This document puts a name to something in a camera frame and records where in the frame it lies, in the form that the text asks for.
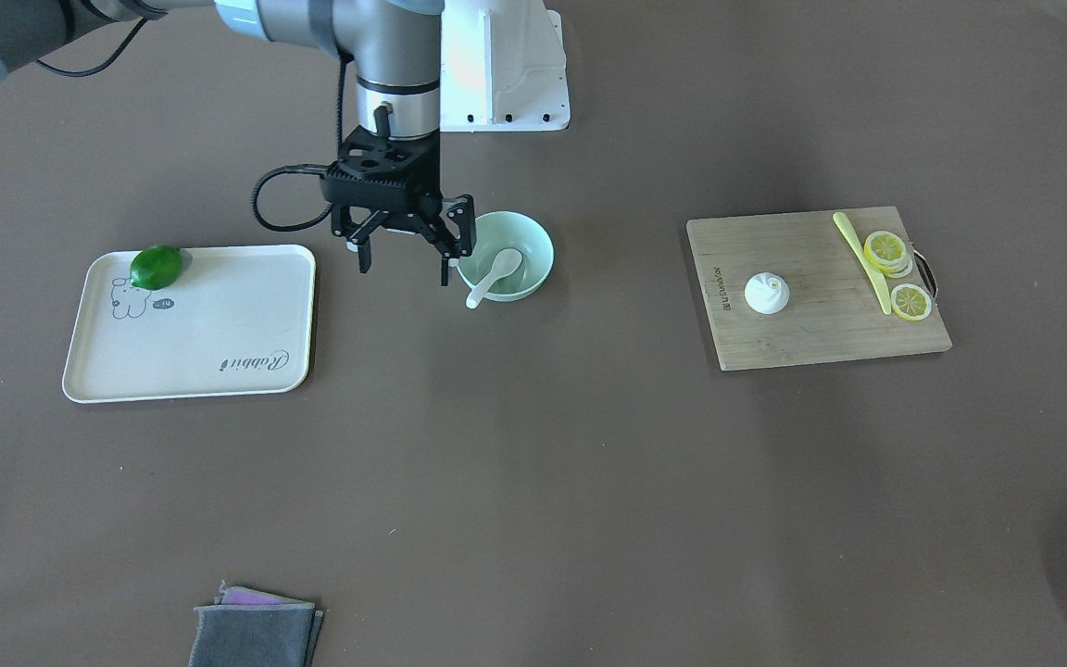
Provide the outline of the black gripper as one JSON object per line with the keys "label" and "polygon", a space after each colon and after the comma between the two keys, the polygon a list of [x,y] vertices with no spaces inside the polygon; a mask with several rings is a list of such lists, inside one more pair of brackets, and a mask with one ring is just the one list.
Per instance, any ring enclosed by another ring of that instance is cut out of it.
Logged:
{"label": "black gripper", "polygon": [[477,241],[474,198],[445,197],[424,172],[398,179],[359,178],[335,166],[322,173],[322,193],[332,206],[332,233],[355,247],[359,271],[372,266],[377,229],[415,233],[440,254],[440,284],[448,287],[457,255],[471,255]]}

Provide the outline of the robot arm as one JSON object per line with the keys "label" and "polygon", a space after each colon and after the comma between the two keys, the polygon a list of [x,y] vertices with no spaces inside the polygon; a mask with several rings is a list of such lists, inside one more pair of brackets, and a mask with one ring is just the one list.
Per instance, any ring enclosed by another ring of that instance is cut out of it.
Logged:
{"label": "robot arm", "polygon": [[[111,23],[136,30],[179,1],[0,1],[0,81]],[[415,233],[435,249],[440,283],[474,247],[469,195],[440,187],[441,1],[216,1],[233,32],[318,49],[357,68],[359,123],[337,134],[329,165],[271,170],[319,179],[331,232],[371,267],[377,231]]]}

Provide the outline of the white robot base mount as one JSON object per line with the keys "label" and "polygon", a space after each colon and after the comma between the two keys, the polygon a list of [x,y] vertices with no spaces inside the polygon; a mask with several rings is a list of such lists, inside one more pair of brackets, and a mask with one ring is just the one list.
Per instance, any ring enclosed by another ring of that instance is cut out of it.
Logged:
{"label": "white robot base mount", "polygon": [[559,12],[543,1],[447,1],[441,131],[555,132],[571,101]]}

